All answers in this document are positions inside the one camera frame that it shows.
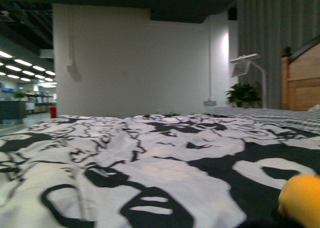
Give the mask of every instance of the counter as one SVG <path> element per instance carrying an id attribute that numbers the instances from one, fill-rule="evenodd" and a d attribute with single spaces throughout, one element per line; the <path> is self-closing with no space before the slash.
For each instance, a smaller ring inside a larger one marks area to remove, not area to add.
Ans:
<path id="1" fill-rule="evenodd" d="M 27 114 L 25 101 L 0 101 L 1 123 L 22 123 Z"/>

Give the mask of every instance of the electrical outlet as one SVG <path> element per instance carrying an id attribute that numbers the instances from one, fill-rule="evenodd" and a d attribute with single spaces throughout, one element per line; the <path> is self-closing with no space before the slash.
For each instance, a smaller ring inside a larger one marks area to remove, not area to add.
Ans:
<path id="1" fill-rule="evenodd" d="M 204 101 L 205 106 L 215 106 L 217 105 L 216 101 Z"/>

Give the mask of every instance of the patterned bedsheet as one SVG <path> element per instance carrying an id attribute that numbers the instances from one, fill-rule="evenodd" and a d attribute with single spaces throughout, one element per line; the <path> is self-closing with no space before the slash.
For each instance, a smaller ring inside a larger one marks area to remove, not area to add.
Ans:
<path id="1" fill-rule="evenodd" d="M 60 116 L 0 151 L 0 227 L 238 227 L 320 173 L 317 134 L 203 114 Z"/>

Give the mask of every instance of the gray curtain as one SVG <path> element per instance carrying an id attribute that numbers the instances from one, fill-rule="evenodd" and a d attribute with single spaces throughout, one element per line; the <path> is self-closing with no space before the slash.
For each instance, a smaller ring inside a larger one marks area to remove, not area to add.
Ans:
<path id="1" fill-rule="evenodd" d="M 237 0 L 239 55 L 258 53 L 267 69 L 267 107 L 281 108 L 281 54 L 291 53 L 320 34 L 320 0 Z M 240 81 L 261 88 L 251 68 Z"/>

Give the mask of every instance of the green plant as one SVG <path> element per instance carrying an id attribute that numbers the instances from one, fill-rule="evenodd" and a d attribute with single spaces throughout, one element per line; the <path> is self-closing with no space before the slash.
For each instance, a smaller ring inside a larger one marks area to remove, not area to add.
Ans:
<path id="1" fill-rule="evenodd" d="M 25 95 L 26 95 L 25 93 L 20 92 L 20 91 L 17 91 L 17 92 L 14 93 L 13 96 L 14 96 L 15 98 L 23 98 Z"/>
<path id="2" fill-rule="evenodd" d="M 227 99 L 229 103 L 235 104 L 237 107 L 242 107 L 244 103 L 252 106 L 254 102 L 261 100 L 257 89 L 250 84 L 237 83 L 231 88 L 233 90 L 226 92 Z"/>

